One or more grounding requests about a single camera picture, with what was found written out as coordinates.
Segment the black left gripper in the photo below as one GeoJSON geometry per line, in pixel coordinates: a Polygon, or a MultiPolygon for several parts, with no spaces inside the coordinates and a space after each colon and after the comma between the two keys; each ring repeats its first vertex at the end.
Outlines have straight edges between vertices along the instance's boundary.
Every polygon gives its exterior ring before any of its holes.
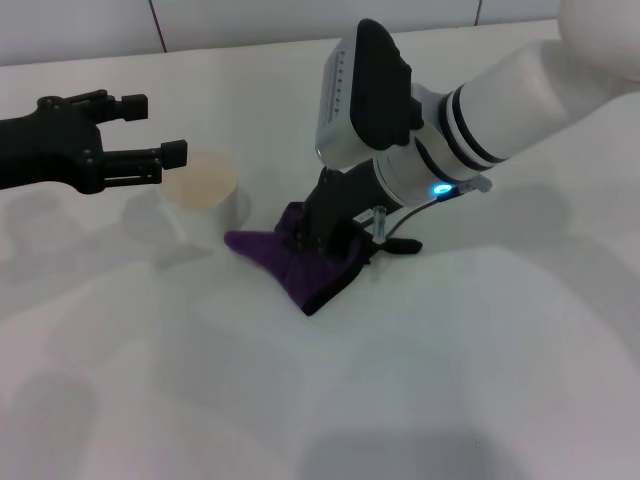
{"type": "Polygon", "coordinates": [[[92,195],[105,187],[160,184],[165,170],[187,165],[185,140],[104,154],[97,127],[119,119],[147,118],[144,94],[117,99],[97,90],[65,99],[43,97],[34,112],[1,121],[1,188],[57,182],[92,195]]]}

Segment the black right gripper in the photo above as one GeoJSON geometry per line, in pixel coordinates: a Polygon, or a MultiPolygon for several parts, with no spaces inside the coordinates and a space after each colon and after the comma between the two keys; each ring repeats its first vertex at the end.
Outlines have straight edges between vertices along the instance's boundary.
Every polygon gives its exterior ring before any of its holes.
{"type": "Polygon", "coordinates": [[[285,232],[293,236],[296,252],[317,256],[345,253],[347,230],[362,226],[355,218],[378,206],[388,213],[401,208],[379,183],[372,162],[346,172],[324,167],[307,199],[287,205],[285,232]]]}

